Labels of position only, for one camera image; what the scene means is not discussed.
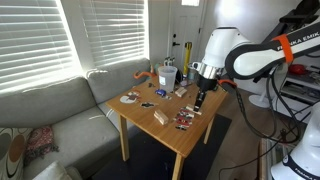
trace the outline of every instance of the white blinds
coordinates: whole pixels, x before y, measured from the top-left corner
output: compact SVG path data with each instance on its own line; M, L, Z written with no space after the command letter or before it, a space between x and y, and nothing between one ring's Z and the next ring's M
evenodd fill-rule
M80 0L96 67L145 55L145 0Z
M55 0L1 0L0 92L79 73Z

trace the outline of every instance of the table leg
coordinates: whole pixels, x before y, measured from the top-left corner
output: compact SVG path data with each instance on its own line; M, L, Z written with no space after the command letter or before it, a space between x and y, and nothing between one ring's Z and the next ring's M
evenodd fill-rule
M214 116L213 116L213 118L211 119L211 121L208 124L206 135L205 135L204 140L203 140L204 144L207 144L207 142L208 142L209 135L210 135L211 128L212 128L212 124L213 124L213 120L214 120Z
M119 127L120 127L122 159L123 161L126 161L129 159L127 120L121 115L118 115L118 120L119 120Z
M183 162L184 162L184 157L182 157L180 154L177 154L176 162L174 164L173 175L172 175L173 180L180 179Z

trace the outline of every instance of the yellow pole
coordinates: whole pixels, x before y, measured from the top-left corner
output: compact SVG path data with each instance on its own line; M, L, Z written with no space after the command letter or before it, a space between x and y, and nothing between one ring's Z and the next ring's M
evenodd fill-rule
M191 48L192 48L192 42L186 42L184 44L184 47L186 48L186 54L184 56L184 66L183 66L183 77L188 76L188 64L189 64L189 59L190 59L190 53L191 53Z

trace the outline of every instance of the dark rug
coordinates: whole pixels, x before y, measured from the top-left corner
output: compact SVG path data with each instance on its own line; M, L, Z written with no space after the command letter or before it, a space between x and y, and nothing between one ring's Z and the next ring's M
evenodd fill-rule
M181 179L206 179L215 156L228 131L231 120L216 115L208 143L200 138L185 159ZM168 180L172 178L176 154L144 132L129 140L130 158L122 160L121 149L92 179L94 180Z

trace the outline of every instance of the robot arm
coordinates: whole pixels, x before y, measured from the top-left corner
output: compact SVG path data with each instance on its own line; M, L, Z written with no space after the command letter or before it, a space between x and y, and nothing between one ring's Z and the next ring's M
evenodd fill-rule
M223 68L232 78L251 79L272 67L290 63L294 58L320 49L320 19L312 24L280 36L265 44L253 44L236 28L218 28L213 31L201 63L192 67L199 71L198 96L194 111L198 111L206 91L213 89ZM275 179L320 179L320 103L313 113L302 141L271 168Z
M223 68L236 79L252 79L272 67L290 63L294 58L320 49L320 19L287 35L278 36L265 44L253 44L236 28L218 28L208 41L201 63L191 68L199 72L198 96L194 111L199 111L206 92L217 84Z

